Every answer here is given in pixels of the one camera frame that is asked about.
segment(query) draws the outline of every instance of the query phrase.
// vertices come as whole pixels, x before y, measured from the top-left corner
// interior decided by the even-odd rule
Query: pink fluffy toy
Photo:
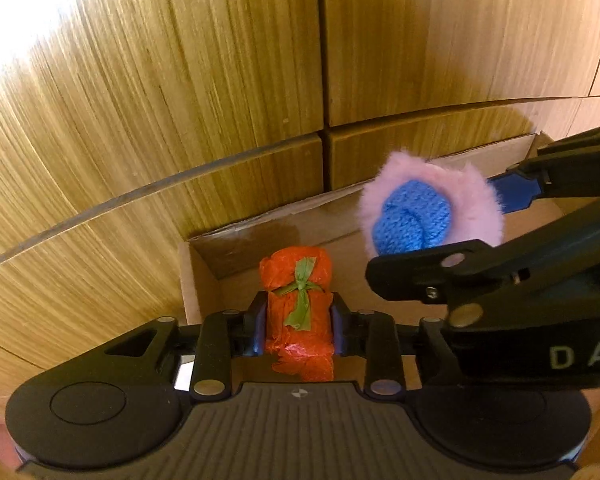
[[[370,257],[466,240],[502,243],[504,216],[495,190],[473,166],[449,170],[393,152],[359,205]]]

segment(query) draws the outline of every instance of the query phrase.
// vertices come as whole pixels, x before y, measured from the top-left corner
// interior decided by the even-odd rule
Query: triangular cutout
[[[118,343],[113,348],[108,349],[105,354],[142,357],[157,333],[158,331],[155,329],[144,330],[144,332],[141,332],[127,339],[126,341],[123,341],[122,343]]]

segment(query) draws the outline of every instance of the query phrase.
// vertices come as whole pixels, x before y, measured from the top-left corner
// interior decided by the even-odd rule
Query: pink fur
[[[359,204],[359,220],[370,257],[378,256],[371,233],[382,204],[398,186],[419,180],[442,193],[451,203],[451,226],[445,244],[482,240],[502,243],[504,216],[496,192],[470,164],[464,170],[448,170],[407,152],[393,152],[375,179],[365,185]]]

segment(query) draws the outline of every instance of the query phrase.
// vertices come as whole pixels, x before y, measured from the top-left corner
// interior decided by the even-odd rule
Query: blue knitted fabric
[[[429,184],[410,180],[382,204],[372,238],[378,254],[400,254],[436,247],[451,224],[451,206]]]

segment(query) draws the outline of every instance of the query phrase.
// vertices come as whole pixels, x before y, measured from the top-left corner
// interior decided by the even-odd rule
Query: circular pad
[[[441,245],[450,225],[449,200],[429,184],[410,180],[384,201],[372,238],[378,254],[402,254]]]
[[[72,424],[97,424],[115,417],[125,407],[126,395],[107,383],[76,383],[51,399],[51,411]]]
[[[591,421],[579,391],[429,386],[419,391],[415,410],[439,446],[503,470],[542,468],[573,457]]]

